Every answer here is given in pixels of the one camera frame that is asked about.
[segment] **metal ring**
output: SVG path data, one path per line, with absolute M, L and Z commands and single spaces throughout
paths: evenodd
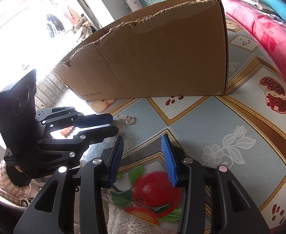
M 129 125 L 132 125 L 135 122 L 135 118 L 133 116 L 128 116 L 125 122 Z

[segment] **button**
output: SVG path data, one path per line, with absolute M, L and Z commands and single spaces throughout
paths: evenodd
M 22 207 L 28 207 L 28 202 L 26 200 L 21 200 Z

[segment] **keychain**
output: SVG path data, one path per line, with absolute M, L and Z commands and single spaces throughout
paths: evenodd
M 118 119 L 120 120 L 125 120 L 125 122 L 129 125 L 134 124 L 135 122 L 135 118 L 133 116 L 128 116 L 128 115 L 118 115 L 117 116 Z

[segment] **table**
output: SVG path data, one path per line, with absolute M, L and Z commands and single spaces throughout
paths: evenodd
M 70 92 L 61 103 L 75 106 L 84 114 L 94 113 L 93 108 L 100 111 L 98 113 L 114 116 L 114 125 L 124 138 L 124 154 L 115 187 L 103 191 L 104 198 L 171 230 L 177 229 L 181 203 L 163 216 L 170 211 L 168 207 L 176 203 L 174 196 L 180 196 L 170 190 L 165 179 L 157 176 L 159 171 L 166 171 L 160 147 L 164 133 L 201 164 L 213 168 L 221 164 L 227 166 L 254 200 L 272 231 L 286 218 L 286 83 L 260 44 L 234 19 L 226 18 L 229 69 L 225 96 L 148 97 L 85 103 Z M 118 120 L 120 114 L 135 117 L 135 123 L 129 125 Z M 107 138 L 103 143 L 91 145 L 81 159 L 82 165 L 100 156 L 114 141 L 115 138 Z M 153 194 L 143 194 L 142 189 L 155 182 L 165 191 L 157 188 Z M 139 187 L 136 184 L 140 185 L 139 192 L 134 191 Z M 151 202 L 152 196 L 156 196 L 159 203 Z M 129 204 L 135 207 L 153 203 L 146 212 L 128 207 Z M 205 233 L 210 232 L 210 217 L 211 210 L 206 206 Z

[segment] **paper roll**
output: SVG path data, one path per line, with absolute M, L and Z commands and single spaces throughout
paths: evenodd
M 127 0 L 126 2 L 129 5 L 129 7 L 132 10 L 132 12 L 137 11 L 137 10 L 143 8 L 141 3 L 139 2 L 139 0 Z

